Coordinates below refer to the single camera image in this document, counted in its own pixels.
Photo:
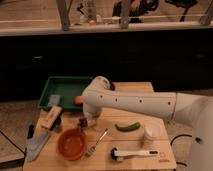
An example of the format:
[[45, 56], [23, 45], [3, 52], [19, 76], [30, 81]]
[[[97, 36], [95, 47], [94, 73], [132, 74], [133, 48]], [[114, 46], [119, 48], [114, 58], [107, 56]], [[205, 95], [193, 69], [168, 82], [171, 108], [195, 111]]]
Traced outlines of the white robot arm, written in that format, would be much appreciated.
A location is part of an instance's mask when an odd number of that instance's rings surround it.
[[97, 120], [103, 108], [171, 119], [193, 128], [187, 171], [213, 171], [213, 96], [176, 92], [125, 92], [111, 89], [103, 76], [83, 90], [83, 113]]

